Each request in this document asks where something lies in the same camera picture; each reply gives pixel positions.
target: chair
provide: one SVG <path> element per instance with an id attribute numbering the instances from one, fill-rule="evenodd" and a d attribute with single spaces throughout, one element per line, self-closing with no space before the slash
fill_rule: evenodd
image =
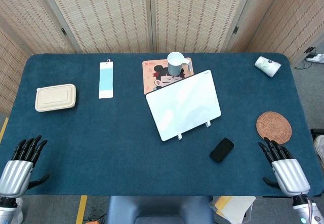
<path id="1" fill-rule="evenodd" d="M 310 133 L 312 134 L 313 140 L 315 140 L 316 137 L 324 134 L 324 129 L 311 129 Z"/>
<path id="2" fill-rule="evenodd" d="M 111 196 L 107 224 L 214 224 L 210 196 Z"/>

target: round woven coaster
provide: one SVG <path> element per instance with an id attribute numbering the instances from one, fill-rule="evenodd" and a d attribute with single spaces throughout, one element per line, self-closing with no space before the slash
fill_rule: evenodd
<path id="1" fill-rule="evenodd" d="M 292 128 L 284 116 L 274 111 L 266 111 L 257 120 L 257 131 L 259 135 L 278 144 L 284 144 L 292 137 Z"/>

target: white mug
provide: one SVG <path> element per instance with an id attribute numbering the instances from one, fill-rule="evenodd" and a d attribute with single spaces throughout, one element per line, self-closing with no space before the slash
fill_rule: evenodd
<path id="1" fill-rule="evenodd" d="M 280 63 L 274 62 L 262 56 L 258 58 L 254 65 L 270 77 L 273 77 L 281 67 Z"/>
<path id="2" fill-rule="evenodd" d="M 178 76 L 181 73 L 182 65 L 187 64 L 189 72 L 192 70 L 191 61 L 185 59 L 182 53 L 172 52 L 168 55 L 168 72 L 171 76 Z"/>

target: paper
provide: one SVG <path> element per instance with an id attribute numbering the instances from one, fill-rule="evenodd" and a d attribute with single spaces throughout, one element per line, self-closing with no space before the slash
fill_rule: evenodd
<path id="1" fill-rule="evenodd" d="M 112 98 L 112 61 L 100 63 L 99 99 Z"/>
<path id="2" fill-rule="evenodd" d="M 255 199 L 255 196 L 221 196 L 215 203 L 216 213 L 231 224 L 241 224 Z"/>

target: cartoon mouse pad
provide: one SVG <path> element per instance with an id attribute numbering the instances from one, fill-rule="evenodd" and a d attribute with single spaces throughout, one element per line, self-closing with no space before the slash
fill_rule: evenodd
<path id="1" fill-rule="evenodd" d="M 144 95 L 193 75 L 193 68 L 191 72 L 189 72 L 188 66 L 183 66 L 178 76 L 169 75 L 168 61 L 166 59 L 143 61 L 142 65 Z"/>

